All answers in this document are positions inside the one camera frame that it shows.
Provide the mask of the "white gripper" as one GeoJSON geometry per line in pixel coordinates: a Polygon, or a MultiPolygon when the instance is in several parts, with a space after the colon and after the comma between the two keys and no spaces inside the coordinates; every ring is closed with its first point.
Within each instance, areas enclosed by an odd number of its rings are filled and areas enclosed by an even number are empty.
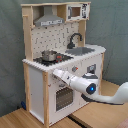
{"type": "Polygon", "coordinates": [[[62,80],[69,85],[71,83],[71,79],[74,77],[73,74],[69,73],[68,71],[63,71],[63,70],[59,70],[59,69],[55,69],[53,71],[53,74],[58,77],[58,78],[62,78],[62,80]]]}

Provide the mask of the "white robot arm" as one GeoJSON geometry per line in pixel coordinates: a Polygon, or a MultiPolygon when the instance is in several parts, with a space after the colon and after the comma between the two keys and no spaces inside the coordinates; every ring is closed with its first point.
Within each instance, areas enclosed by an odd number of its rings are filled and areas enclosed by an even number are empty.
{"type": "Polygon", "coordinates": [[[110,105],[123,105],[128,102],[128,82],[123,83],[113,96],[103,96],[99,94],[98,77],[92,73],[85,73],[78,77],[69,73],[55,69],[53,74],[64,81],[72,89],[81,93],[81,97],[86,102],[97,102],[110,105]]]}

